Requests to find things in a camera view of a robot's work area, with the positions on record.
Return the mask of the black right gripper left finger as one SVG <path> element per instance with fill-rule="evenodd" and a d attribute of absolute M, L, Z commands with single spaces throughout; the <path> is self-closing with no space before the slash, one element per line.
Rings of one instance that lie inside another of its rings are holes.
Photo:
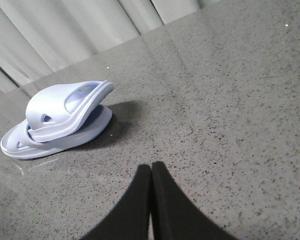
<path fill-rule="evenodd" d="M 141 164 L 124 195 L 83 240 L 147 240 L 149 234 L 151 168 Z"/>

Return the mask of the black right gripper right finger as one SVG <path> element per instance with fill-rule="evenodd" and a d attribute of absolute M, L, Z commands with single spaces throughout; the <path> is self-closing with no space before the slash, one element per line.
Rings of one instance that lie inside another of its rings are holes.
<path fill-rule="evenodd" d="M 184 194 L 161 161 L 152 164 L 153 235 L 156 240 L 234 240 Z"/>

